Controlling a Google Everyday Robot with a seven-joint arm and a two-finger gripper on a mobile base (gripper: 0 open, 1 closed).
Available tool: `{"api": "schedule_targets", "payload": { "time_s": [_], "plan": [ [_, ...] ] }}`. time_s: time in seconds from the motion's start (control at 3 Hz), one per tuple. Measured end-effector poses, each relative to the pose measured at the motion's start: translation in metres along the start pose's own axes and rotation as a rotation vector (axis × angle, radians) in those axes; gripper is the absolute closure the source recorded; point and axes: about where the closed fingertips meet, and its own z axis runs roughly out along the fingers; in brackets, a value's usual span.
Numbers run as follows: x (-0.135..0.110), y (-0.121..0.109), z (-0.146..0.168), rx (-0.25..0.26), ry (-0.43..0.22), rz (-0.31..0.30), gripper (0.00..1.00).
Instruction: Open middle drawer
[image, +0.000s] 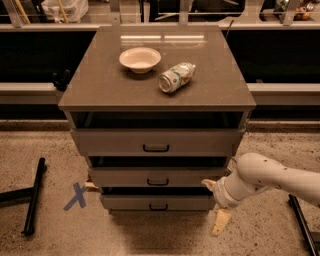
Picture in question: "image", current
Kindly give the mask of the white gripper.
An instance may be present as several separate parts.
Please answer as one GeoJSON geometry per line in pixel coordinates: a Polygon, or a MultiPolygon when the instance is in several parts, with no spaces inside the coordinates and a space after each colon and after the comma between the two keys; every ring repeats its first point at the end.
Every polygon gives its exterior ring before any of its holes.
{"type": "Polygon", "coordinates": [[[216,204],[222,208],[216,210],[216,217],[212,229],[213,236],[219,236],[224,231],[232,213],[228,209],[233,209],[239,206],[240,202],[234,199],[226,189],[225,177],[222,177],[217,182],[210,179],[203,179],[201,184],[206,186],[209,191],[213,191],[216,204]]]}

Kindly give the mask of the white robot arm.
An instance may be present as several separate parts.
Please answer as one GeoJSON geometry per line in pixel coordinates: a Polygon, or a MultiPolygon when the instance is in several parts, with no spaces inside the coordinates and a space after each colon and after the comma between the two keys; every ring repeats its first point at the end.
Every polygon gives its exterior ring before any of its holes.
{"type": "Polygon", "coordinates": [[[213,193],[218,205],[212,235],[219,236],[227,226],[232,210],[250,196],[269,188],[286,191],[316,207],[320,206],[320,174],[289,168],[258,153],[242,155],[236,169],[218,181],[203,179],[201,183],[213,193]]]}

